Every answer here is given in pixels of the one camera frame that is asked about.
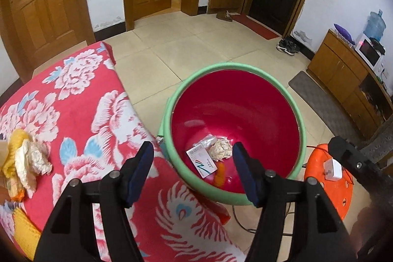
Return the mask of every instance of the microwave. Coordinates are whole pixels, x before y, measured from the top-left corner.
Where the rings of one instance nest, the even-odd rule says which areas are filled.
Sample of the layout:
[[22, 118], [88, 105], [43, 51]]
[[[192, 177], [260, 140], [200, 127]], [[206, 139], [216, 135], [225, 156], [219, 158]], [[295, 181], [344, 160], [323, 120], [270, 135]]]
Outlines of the microwave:
[[381, 76], [384, 70], [384, 56], [374, 49], [371, 40], [362, 34], [356, 43], [355, 51], [368, 64], [377, 76]]

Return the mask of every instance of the screw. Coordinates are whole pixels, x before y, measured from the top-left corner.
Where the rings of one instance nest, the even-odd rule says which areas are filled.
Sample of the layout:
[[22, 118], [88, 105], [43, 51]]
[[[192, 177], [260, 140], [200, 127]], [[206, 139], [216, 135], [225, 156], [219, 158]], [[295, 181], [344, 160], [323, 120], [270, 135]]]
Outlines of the screw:
[[265, 176], [269, 178], [274, 178], [276, 176], [276, 172], [274, 170], [268, 169], [265, 171]]
[[309, 177], [307, 178], [307, 183], [309, 183], [310, 185], [316, 185], [318, 183], [318, 180], [314, 177]]
[[71, 187], [76, 187], [77, 185], [79, 184], [79, 179], [72, 179], [71, 181], [70, 181], [70, 186]]
[[113, 170], [113, 171], [111, 171], [111, 173], [109, 174], [109, 176], [110, 176], [112, 179], [116, 179], [116, 178], [118, 178], [118, 177], [120, 176], [120, 171], [119, 171], [119, 170]]

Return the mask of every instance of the water jug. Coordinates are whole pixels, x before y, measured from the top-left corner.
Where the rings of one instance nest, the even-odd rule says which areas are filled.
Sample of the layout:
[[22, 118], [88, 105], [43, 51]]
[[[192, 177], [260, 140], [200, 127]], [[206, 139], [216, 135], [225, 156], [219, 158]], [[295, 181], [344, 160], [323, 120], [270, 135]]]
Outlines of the water jug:
[[368, 38], [375, 38], [376, 40], [380, 41], [384, 35], [385, 28], [386, 24], [382, 19], [382, 10], [379, 10], [378, 13], [370, 13], [366, 29], [363, 31], [363, 33]]

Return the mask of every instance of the white charger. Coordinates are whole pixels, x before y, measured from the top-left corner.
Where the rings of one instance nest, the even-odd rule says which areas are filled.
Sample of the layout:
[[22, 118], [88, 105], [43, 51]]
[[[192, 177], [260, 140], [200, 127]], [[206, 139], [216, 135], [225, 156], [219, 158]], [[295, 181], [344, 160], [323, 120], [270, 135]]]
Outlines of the white charger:
[[323, 163], [325, 170], [325, 179], [330, 181], [338, 181], [343, 177], [343, 170], [341, 164], [337, 161], [329, 159]]

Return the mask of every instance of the orange stool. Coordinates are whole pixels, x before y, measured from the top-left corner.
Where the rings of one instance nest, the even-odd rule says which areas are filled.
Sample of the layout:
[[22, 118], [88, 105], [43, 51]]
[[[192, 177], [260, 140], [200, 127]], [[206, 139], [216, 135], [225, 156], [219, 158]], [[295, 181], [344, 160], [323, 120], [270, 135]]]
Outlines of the orange stool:
[[319, 144], [317, 149], [310, 155], [310, 159], [306, 165], [304, 180], [308, 177], [316, 178], [335, 206], [341, 220], [345, 218], [351, 204], [353, 191], [353, 178], [347, 171], [343, 170], [343, 178], [338, 181], [330, 181], [325, 179], [325, 170], [323, 163], [332, 158], [327, 152], [327, 144]]

